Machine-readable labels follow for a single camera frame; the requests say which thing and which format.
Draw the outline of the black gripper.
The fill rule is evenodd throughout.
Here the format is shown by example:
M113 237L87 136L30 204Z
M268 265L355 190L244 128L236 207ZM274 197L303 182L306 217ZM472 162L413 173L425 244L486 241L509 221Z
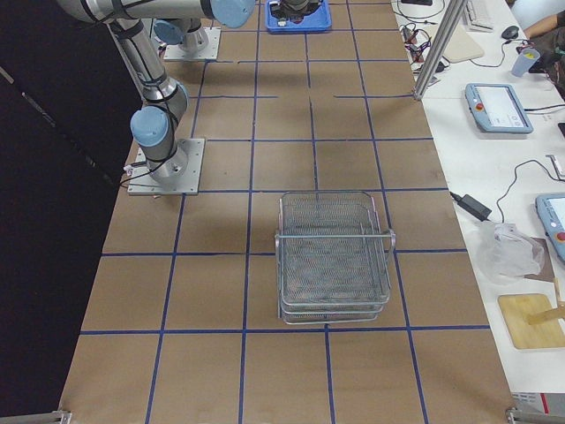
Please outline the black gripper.
M315 13L322 4L322 0L270 1L269 10L277 19L303 19Z

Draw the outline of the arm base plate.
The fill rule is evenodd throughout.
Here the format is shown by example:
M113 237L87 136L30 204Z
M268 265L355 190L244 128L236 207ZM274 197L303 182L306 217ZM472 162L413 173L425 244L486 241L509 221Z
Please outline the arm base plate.
M187 33L180 44L168 45L163 58L169 62L215 61L219 53L220 39L220 27L201 27Z
M200 186L200 174L205 150L205 139L177 139L176 153L161 167L151 164L149 172L144 152L138 148L136 161L127 185L127 192L140 195L197 195Z

